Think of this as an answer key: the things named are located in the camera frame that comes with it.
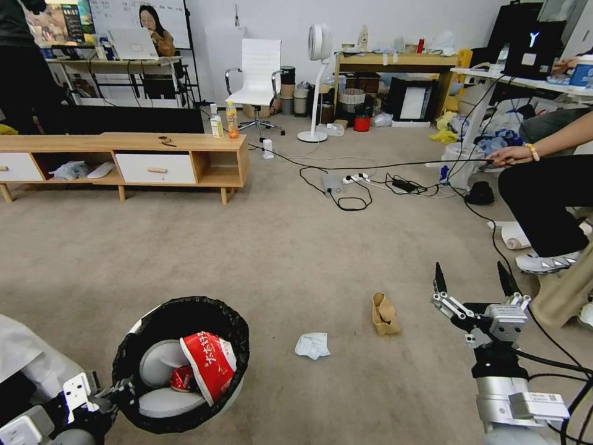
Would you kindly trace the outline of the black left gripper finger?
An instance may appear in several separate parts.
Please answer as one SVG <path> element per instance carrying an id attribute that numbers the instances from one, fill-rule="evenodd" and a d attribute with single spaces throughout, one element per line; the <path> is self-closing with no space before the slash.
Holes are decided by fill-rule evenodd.
<path id="1" fill-rule="evenodd" d="M 112 385 L 111 400 L 114 404 L 135 404 L 137 395 L 132 376 L 120 379 Z"/>

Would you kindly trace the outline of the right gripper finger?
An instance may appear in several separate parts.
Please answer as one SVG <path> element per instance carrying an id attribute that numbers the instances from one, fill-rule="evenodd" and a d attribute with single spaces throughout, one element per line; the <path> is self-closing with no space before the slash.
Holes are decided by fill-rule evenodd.
<path id="1" fill-rule="evenodd" d="M 520 291 L 514 277 L 501 261 L 497 262 L 497 271 L 500 285 L 505 295 L 505 305 L 520 308 L 525 312 L 531 302 L 531 297 Z"/>
<path id="2" fill-rule="evenodd" d="M 439 262 L 435 263 L 433 286 L 434 293 L 431 303 L 439 312 L 444 314 L 448 319 L 457 318 L 459 320 L 466 320 L 468 318 L 474 318 L 473 311 L 448 294 L 444 274 Z"/>

